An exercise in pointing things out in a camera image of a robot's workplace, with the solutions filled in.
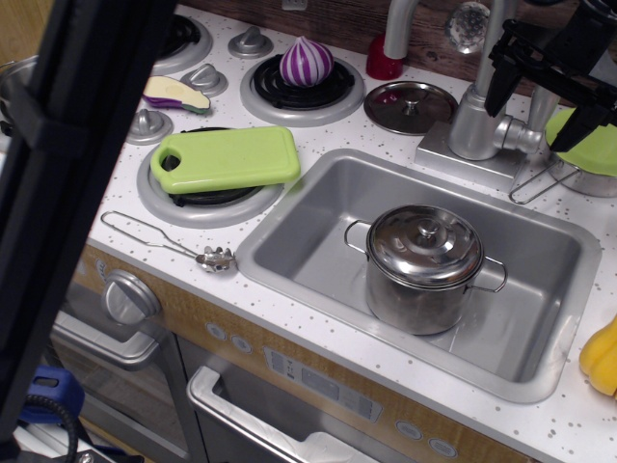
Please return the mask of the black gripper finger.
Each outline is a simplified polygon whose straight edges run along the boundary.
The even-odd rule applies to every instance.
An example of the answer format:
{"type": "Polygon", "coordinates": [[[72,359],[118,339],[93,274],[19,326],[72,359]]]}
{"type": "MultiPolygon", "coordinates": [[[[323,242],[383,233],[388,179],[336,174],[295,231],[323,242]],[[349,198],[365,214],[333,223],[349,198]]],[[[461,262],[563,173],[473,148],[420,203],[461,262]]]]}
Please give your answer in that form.
{"type": "Polygon", "coordinates": [[[511,46],[513,38],[510,31],[505,31],[489,54],[495,70],[484,107],[491,117],[503,109],[522,79],[522,71],[511,46]]]}
{"type": "Polygon", "coordinates": [[[608,111],[599,105],[579,106],[566,120],[563,127],[550,143],[552,151],[568,151],[593,132],[599,125],[604,125],[608,111]]]}

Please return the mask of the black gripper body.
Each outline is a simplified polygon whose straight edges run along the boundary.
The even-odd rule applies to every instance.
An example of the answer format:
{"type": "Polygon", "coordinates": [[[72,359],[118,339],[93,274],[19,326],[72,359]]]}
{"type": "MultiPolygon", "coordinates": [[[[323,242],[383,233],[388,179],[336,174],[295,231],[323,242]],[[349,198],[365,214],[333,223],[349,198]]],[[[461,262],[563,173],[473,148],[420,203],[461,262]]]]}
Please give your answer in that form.
{"type": "Polygon", "coordinates": [[[508,19],[502,35],[505,31],[514,36],[511,46],[522,79],[578,107],[616,108],[616,64],[607,53],[616,39],[614,1],[579,2],[561,29],[508,19]]]}

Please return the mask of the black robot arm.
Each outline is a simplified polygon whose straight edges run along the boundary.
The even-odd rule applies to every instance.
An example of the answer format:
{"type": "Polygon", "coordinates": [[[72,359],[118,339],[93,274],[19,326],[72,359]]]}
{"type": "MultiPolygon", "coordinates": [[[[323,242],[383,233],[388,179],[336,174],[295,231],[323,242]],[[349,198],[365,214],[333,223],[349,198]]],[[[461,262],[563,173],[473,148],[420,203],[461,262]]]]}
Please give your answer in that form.
{"type": "Polygon", "coordinates": [[[612,462],[616,401],[581,347],[616,313],[616,203],[558,187],[518,206],[482,180],[414,161],[416,140],[362,112],[294,128],[302,177],[218,230],[142,204],[148,151],[124,140],[174,1],[59,1],[1,173],[1,439],[17,417],[70,281],[115,268],[153,291],[153,323],[198,353],[178,372],[194,417],[243,437],[329,447],[352,432],[418,461],[612,462]],[[501,293],[443,337],[417,338],[363,300],[342,236],[402,204],[465,216],[504,261],[501,293]]]}

